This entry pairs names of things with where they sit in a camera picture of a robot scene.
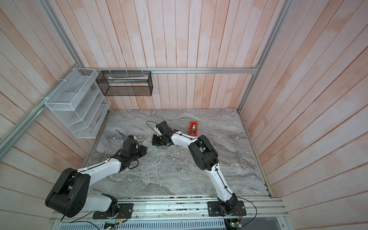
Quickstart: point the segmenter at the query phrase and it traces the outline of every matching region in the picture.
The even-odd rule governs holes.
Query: marble table surface
[[[198,136],[206,135],[219,154],[219,166],[237,195],[268,194],[254,153],[235,109],[112,110],[89,165],[113,155],[125,136],[134,135],[147,147],[138,167],[110,175],[89,189],[117,198],[157,195],[213,195],[216,190],[199,169],[190,152],[177,145],[152,146],[154,131],[146,121],[166,121],[170,128],[189,133],[190,121],[198,122]]]

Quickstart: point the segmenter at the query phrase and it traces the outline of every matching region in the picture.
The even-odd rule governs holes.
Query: white wire mesh organizer
[[[111,105],[90,89],[96,78],[94,69],[75,69],[45,102],[77,138],[95,138]]]

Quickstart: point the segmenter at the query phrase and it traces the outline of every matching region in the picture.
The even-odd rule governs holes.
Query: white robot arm
[[[158,135],[153,135],[152,144],[156,146],[180,145],[189,149],[195,164],[204,170],[216,189],[222,215],[229,215],[238,199],[229,188],[218,165],[218,153],[206,136],[189,136],[178,130],[171,130],[166,121],[157,124],[154,128]]]
[[[193,137],[171,130],[165,121],[157,124],[155,131],[158,135],[153,135],[153,145],[181,145],[190,151],[195,164],[207,173],[216,189],[220,214],[230,215],[238,200],[226,183],[218,165],[218,154],[206,136]],[[100,216],[116,218],[119,211],[117,199],[107,194],[87,196],[88,188],[111,174],[123,171],[131,162],[138,162],[138,158],[146,152],[147,148],[139,145],[136,138],[130,135],[124,140],[122,148],[108,160],[78,170],[64,170],[47,196],[46,206],[67,217],[81,211],[98,211]]]

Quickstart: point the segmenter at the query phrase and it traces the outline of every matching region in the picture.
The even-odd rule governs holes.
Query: wall
[[[367,12],[295,1],[241,112],[295,229],[368,228]]]
[[[0,1],[0,138],[73,65],[36,0]],[[53,211],[44,199],[90,143],[45,111],[0,162],[2,228],[44,228]]]
[[[87,67],[252,67],[284,0],[50,0]],[[113,109],[236,108],[248,74],[154,74]]]

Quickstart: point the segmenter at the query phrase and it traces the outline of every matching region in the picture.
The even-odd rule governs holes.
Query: mounting plate
[[[219,201],[209,201],[207,202],[207,207],[208,207],[208,215],[209,216],[222,216],[220,214],[220,202]],[[238,201],[233,209],[233,213],[230,214],[229,216],[240,216],[240,215],[247,215],[247,212],[245,211],[245,207],[244,207],[244,202],[243,201]]]
[[[118,204],[120,210],[123,211],[124,216],[127,219],[132,218],[132,211],[133,211],[133,204],[132,203],[128,203],[128,204]],[[93,213],[93,217],[94,220],[102,220],[102,219],[106,219],[106,217],[104,215],[101,215],[101,212],[94,212]]]

